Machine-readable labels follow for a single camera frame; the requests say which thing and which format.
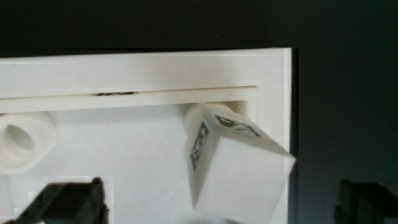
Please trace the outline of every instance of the white surface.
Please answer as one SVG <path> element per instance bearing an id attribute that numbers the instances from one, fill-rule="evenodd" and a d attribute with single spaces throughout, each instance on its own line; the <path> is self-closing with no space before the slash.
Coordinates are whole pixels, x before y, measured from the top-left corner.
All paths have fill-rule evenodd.
<path id="1" fill-rule="evenodd" d="M 261 129 L 265 130 L 267 134 L 276 139 L 283 147 L 288 149 L 290 102 L 292 102 L 290 63 L 292 63 L 290 49 L 254 49 L 237 51 L 84 55 L 84 56 L 0 59 L 0 98 L 4 98 L 6 100 L 4 101 L 0 99 L 0 102 L 11 103 L 13 101 L 13 104 L 16 105 L 18 100 L 22 100 L 23 102 L 22 104 L 25 104 L 25 99 L 22 98 L 27 97 L 30 98 L 30 100 L 34 100 L 32 97 L 38 96 L 45 96 L 46 98 L 50 96 L 64 96 L 75 94 L 87 95 L 93 93 L 116 92 L 116 91 L 146 92 L 166 90 L 174 91 L 178 89 L 190 90 L 208 88 L 217 89 L 224 87 L 228 88 L 251 87 L 256 89 L 256 99 L 254 99 L 256 105 L 251 107 L 253 109 L 245 108 L 245 104 L 240 104 L 238 107 L 242 107 L 244 105 L 242 107 L 244 110 L 247 109 L 251 116 L 256 116 L 253 120 L 256 120 Z M 32 107 L 34 111 L 38 111 L 39 107 L 48 107 L 48 104 L 45 103 L 46 101 L 41 101 L 45 100 L 45 98 L 38 99 L 39 103 L 36 104 L 36 107 Z M 13 109 L 7 107 L 7 104 L 2 104 L 0 113 L 6 110 L 7 111 L 11 110 L 9 112 L 13 112 Z M 82 121 L 86 127 L 84 128 L 80 127 L 78 129 L 70 127 L 71 128 L 70 132 L 73 136 L 77 136 L 78 138 L 84 138 L 86 135 L 91 136 L 87 131 L 82 131 L 96 127 L 98 124 L 93 123 L 91 121 L 93 118 L 87 117 L 87 121 L 86 122 Z M 112 122 L 105 123 L 109 124 L 107 132 L 112 132 L 114 124 L 110 124 Z M 96 153 L 93 152 L 87 155 L 89 158 L 93 158 L 93 155 L 96 155 Z M 80 160 L 82 157 L 75 157 L 75 160 L 71 161 L 82 164 L 84 162 Z M 118 161 L 114 161 L 114 163 L 116 164 L 112 164 L 112 166 L 125 167 L 125 169 L 128 169 L 130 163 L 128 165 L 118 164 Z M 52 166 L 46 165 L 46 168 L 48 172 L 54 173 L 55 171 L 52 170 L 54 169 Z M 70 176 L 86 175 L 80 174 L 78 172 L 70 173 L 71 173 L 68 174 Z M 29 181 L 29 179 L 41 178 L 38 176 L 29 177 L 29 174 L 23 174 L 22 176 L 27 178 L 25 181 Z M 272 217 L 272 224 L 285 224 L 286 217 L 288 217 L 288 188 L 285 189 L 283 200 L 279 201 L 276 215 Z"/>
<path id="2" fill-rule="evenodd" d="M 0 116 L 0 173 L 25 172 L 39 163 L 57 140 L 54 119 L 45 112 Z"/>
<path id="3" fill-rule="evenodd" d="M 228 128 L 215 116 L 240 125 Z M 192 106 L 185 126 L 196 209 L 240 223 L 265 224 L 274 215 L 295 159 L 256 124 L 226 106 Z"/>
<path id="4" fill-rule="evenodd" d="M 100 176 L 110 223 L 228 223 L 192 211 L 183 113 L 185 106 L 54 112 L 59 143 L 36 168 L 9 176 L 14 206 L 25 208 L 48 182 Z"/>
<path id="5" fill-rule="evenodd" d="M 14 217 L 7 176 L 0 175 L 0 223 Z"/>

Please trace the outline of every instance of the tape roll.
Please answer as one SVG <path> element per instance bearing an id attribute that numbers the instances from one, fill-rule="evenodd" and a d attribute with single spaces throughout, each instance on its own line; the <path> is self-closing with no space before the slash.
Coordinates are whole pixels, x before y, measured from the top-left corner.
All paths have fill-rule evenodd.
<path id="1" fill-rule="evenodd" d="M 0 173 L 18 174 L 39 163 L 57 140 L 57 127 L 45 112 L 0 116 Z"/>

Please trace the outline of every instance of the black object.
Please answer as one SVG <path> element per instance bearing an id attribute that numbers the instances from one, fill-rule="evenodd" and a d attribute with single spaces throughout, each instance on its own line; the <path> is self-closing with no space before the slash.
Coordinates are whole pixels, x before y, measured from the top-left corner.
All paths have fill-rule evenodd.
<path id="1" fill-rule="evenodd" d="M 7 224 L 109 224 L 103 182 L 48 184 L 16 221 Z"/>
<path id="2" fill-rule="evenodd" d="M 398 224 L 398 198 L 379 183 L 340 184 L 336 224 Z"/>

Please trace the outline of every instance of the black background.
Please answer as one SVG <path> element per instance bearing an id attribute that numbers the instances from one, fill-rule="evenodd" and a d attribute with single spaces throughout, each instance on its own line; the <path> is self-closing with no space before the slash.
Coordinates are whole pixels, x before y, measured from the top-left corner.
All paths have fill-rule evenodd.
<path id="1" fill-rule="evenodd" d="M 290 223 L 333 223 L 340 180 L 398 182 L 397 17 L 397 0 L 2 1 L 0 56 L 295 47 Z"/>

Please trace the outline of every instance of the white plastic box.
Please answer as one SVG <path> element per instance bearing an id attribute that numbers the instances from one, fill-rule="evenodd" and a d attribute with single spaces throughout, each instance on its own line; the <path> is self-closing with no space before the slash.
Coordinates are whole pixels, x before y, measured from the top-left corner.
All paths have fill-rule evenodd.
<path id="1" fill-rule="evenodd" d="M 98 96 L 119 92 L 135 94 Z M 290 49 L 0 59 L 0 113 L 48 111 L 59 126 L 41 163 L 0 179 L 0 216 L 50 182 L 102 176 L 110 223 L 228 223 L 190 206 L 183 116 L 201 102 L 226 102 L 290 149 Z M 286 220 L 288 184 L 270 224 Z"/>

